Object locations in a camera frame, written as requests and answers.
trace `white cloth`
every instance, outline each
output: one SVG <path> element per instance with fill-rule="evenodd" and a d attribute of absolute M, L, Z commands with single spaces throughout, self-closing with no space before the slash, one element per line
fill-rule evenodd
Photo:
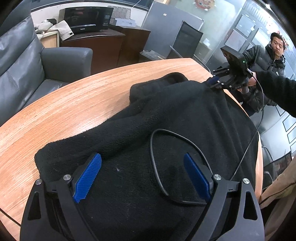
<path fill-rule="evenodd" d="M 42 23 L 39 24 L 38 28 L 35 30 L 35 32 L 41 33 L 47 31 L 50 27 L 52 27 L 52 23 L 50 21 L 43 21 Z"/>
<path fill-rule="evenodd" d="M 44 35 L 44 31 L 42 31 L 41 33 L 38 33 L 37 38 L 40 40 L 42 39 L 43 35 Z"/>
<path fill-rule="evenodd" d="M 56 25 L 53 25 L 47 32 L 52 32 L 52 31 L 59 31 L 59 35 L 61 37 L 61 40 L 65 40 L 67 38 L 70 38 L 73 34 L 71 28 L 69 25 L 66 23 L 65 20 L 59 22 Z"/>
<path fill-rule="evenodd" d="M 34 24 L 35 30 L 39 28 L 39 24 Z"/>

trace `beige fabric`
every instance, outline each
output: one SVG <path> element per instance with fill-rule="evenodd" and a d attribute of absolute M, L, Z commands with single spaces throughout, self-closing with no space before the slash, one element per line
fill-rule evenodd
<path fill-rule="evenodd" d="M 35 33 L 39 34 L 41 32 L 47 31 L 50 27 L 52 27 L 52 23 L 50 21 L 43 21 L 38 25 L 38 28 L 35 30 Z"/>
<path fill-rule="evenodd" d="M 264 227 L 265 241 L 268 241 L 274 233 L 278 230 L 290 211 L 296 198 L 296 188 L 292 193 L 281 200 L 275 205 Z"/>
<path fill-rule="evenodd" d="M 274 199 L 281 198 L 292 192 L 296 183 L 296 158 L 280 174 L 277 179 L 265 190 L 259 199 L 260 208 L 268 206 Z"/>
<path fill-rule="evenodd" d="M 52 32 L 52 31 L 59 31 L 59 35 L 61 37 L 61 40 L 65 40 L 67 38 L 70 38 L 73 34 L 71 28 L 69 25 L 66 23 L 65 20 L 59 22 L 56 25 L 53 25 L 47 32 Z"/>

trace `wall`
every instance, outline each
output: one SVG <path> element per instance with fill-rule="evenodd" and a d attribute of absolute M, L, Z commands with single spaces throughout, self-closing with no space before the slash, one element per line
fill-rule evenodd
<path fill-rule="evenodd" d="M 33 18 L 33 22 L 35 24 L 41 23 L 43 20 L 49 19 L 49 18 L 55 18 L 58 19 L 59 11 L 60 9 L 67 8 L 67 7 L 107 7 L 109 5 L 112 6 L 119 6 L 119 7 L 126 7 L 131 8 L 125 5 L 119 5 L 119 4 L 112 4 L 112 3 L 103 3 L 103 2 L 77 2 L 77 3 L 66 3 L 66 4 L 60 4 L 55 5 L 51 7 L 46 7 L 34 12 L 31 12 L 31 16 Z M 147 11 L 132 8 L 131 9 L 131 19 L 136 21 L 136 24 L 138 26 L 142 26 L 142 23 L 144 21 L 144 18 L 146 17 Z"/>
<path fill-rule="evenodd" d="M 197 0 L 171 0 L 170 4 L 205 21 L 200 30 L 204 34 L 195 54 L 206 63 L 226 36 L 245 1 L 212 0 L 211 8 L 207 11 L 197 6 Z"/>

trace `black puffer jacket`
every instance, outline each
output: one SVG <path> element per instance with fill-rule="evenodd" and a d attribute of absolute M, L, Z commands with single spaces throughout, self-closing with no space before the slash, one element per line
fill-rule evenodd
<path fill-rule="evenodd" d="M 246 50 L 243 55 L 246 58 L 249 69 L 253 72 L 269 70 L 279 76 L 285 75 L 285 57 L 282 55 L 280 59 L 274 60 L 274 52 L 270 44 L 265 48 L 261 45 L 256 45 Z M 243 98 L 255 112 L 259 112 L 262 109 L 262 93 L 256 86 L 249 87 L 249 92 L 243 95 Z M 268 99 L 265 95 L 264 104 L 276 106 L 276 103 Z"/>

